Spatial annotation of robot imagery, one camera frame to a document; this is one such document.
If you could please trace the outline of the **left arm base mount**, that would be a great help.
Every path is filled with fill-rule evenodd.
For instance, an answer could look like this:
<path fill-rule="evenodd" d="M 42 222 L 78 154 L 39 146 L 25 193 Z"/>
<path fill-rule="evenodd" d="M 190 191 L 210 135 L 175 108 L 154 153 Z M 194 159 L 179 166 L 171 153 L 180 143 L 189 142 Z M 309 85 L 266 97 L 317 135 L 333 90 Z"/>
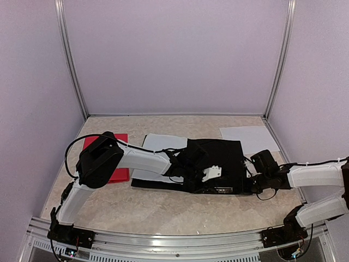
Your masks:
<path fill-rule="evenodd" d="M 47 238 L 71 246 L 91 249 L 95 238 L 95 232 L 76 228 L 73 225 L 52 223 Z"/>

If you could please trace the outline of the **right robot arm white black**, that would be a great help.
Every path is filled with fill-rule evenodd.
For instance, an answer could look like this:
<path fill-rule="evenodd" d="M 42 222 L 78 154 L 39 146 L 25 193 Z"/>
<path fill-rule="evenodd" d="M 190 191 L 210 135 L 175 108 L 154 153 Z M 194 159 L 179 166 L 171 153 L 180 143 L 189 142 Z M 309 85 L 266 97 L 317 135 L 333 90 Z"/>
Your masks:
<path fill-rule="evenodd" d="M 332 189 L 307 204 L 295 207 L 286 215 L 279 230 L 279 238 L 291 242 L 305 228 L 316 222 L 348 214 L 348 157 L 318 163 L 284 163 L 279 165 L 269 150 L 263 150 L 247 161 L 254 166 L 251 191 L 259 195 L 266 189 Z"/>

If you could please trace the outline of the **red clip file folder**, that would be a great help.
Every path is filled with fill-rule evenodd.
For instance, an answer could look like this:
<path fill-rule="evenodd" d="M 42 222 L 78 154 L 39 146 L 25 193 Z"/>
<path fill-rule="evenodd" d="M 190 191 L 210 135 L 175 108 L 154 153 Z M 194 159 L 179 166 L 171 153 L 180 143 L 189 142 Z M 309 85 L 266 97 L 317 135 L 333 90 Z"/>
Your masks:
<path fill-rule="evenodd" d="M 114 133 L 114 136 L 116 139 L 121 140 L 123 142 L 128 142 L 128 134 L 127 133 Z M 94 140 L 96 140 L 96 136 L 91 136 L 88 138 L 85 138 L 84 144 L 83 144 L 83 150 L 86 149 Z M 129 169 L 116 169 L 111 178 L 108 181 L 108 184 L 113 183 L 121 183 L 121 182 L 128 182 L 130 180 L 130 171 Z"/>

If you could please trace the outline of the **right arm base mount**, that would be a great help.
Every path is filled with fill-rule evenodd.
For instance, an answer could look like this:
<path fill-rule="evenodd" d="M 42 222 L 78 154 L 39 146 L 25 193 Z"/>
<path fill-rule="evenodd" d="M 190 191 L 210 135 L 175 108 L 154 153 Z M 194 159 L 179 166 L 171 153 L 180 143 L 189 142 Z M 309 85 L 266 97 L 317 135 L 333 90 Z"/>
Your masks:
<path fill-rule="evenodd" d="M 294 228 L 291 225 L 283 225 L 277 228 L 267 228 L 261 231 L 264 248 L 275 247 L 287 243 L 303 240 L 308 237 L 305 228 Z"/>

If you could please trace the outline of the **black clip file folder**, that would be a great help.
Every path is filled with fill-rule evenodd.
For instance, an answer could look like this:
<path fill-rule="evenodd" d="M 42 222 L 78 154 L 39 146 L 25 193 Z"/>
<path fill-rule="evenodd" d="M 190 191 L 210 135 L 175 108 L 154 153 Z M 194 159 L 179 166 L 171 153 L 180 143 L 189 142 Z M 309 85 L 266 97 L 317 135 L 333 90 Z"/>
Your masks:
<path fill-rule="evenodd" d="M 222 167 L 222 175 L 208 181 L 213 187 L 232 187 L 234 195 L 252 195 L 251 185 L 246 176 L 244 156 L 240 141 L 221 139 L 189 139 L 187 146 L 198 144 L 208 153 L 213 164 Z M 146 180 L 132 180 L 131 186 L 143 189 L 162 189 L 185 192 L 181 183 L 151 182 Z"/>

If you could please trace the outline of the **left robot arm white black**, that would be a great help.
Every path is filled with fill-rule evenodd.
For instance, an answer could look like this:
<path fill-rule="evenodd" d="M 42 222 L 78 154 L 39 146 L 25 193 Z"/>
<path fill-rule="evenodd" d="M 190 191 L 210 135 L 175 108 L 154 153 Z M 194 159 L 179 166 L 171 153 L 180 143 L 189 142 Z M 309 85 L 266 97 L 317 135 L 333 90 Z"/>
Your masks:
<path fill-rule="evenodd" d="M 165 177 L 182 177 L 197 184 L 222 175 L 221 165 L 210 164 L 209 154 L 198 144 L 184 148 L 150 150 L 118 140 L 111 132 L 92 134 L 94 141 L 79 155 L 73 179 L 62 192 L 61 203 L 51 211 L 51 225 L 62 241 L 76 238 L 75 218 L 90 195 L 107 185 L 117 169 L 153 172 Z"/>

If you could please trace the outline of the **white paper sheet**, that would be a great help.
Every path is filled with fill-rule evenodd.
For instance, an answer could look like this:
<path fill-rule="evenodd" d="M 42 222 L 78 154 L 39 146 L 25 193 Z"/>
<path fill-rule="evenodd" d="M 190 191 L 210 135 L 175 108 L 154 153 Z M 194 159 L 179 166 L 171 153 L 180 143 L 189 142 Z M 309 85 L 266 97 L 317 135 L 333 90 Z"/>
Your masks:
<path fill-rule="evenodd" d="M 264 126 L 227 127 L 220 128 L 225 140 L 237 140 L 242 145 L 244 154 L 254 154 L 262 150 L 279 151 L 269 130 Z"/>

